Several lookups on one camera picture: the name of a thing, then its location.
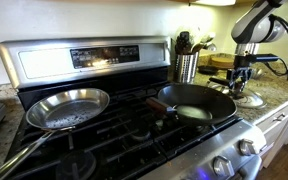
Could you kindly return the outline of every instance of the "stove knob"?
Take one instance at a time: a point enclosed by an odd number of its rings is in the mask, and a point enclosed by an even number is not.
[[[213,169],[218,176],[234,176],[234,169],[230,160],[223,156],[217,156],[214,160]]]
[[[253,145],[253,141],[248,139],[242,139],[240,141],[240,151],[245,156],[250,156],[252,154],[258,154]]]

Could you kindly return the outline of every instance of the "cabinet handle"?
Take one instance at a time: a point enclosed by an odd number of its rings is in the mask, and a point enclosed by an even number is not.
[[[273,119],[273,121],[283,121],[283,118],[285,118],[285,113],[280,114],[276,118]]]

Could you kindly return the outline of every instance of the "gas stove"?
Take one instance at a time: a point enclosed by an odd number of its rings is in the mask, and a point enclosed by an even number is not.
[[[258,169],[265,138],[242,118],[189,127],[145,104],[170,84],[169,50],[161,36],[2,42],[25,110],[77,88],[102,89],[111,99],[99,116],[51,136],[8,179],[228,179],[250,162]],[[24,116],[7,159],[43,134]]]

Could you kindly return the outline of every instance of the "oven handle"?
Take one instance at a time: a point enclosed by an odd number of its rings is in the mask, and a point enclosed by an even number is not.
[[[261,163],[261,157],[254,155],[251,160],[238,170],[238,173],[242,176],[243,180],[254,180],[260,171]]]

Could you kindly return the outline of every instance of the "pan handle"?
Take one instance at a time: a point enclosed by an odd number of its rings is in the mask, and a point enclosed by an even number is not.
[[[172,108],[170,105],[154,98],[149,97],[146,99],[146,104],[148,104],[150,107],[152,107],[154,110],[166,114],[166,115],[174,115],[176,110]]]
[[[25,149],[17,153],[0,167],[0,179],[5,179],[23,160],[25,160],[33,151],[51,137],[57,130],[45,133],[38,140],[27,146]]]

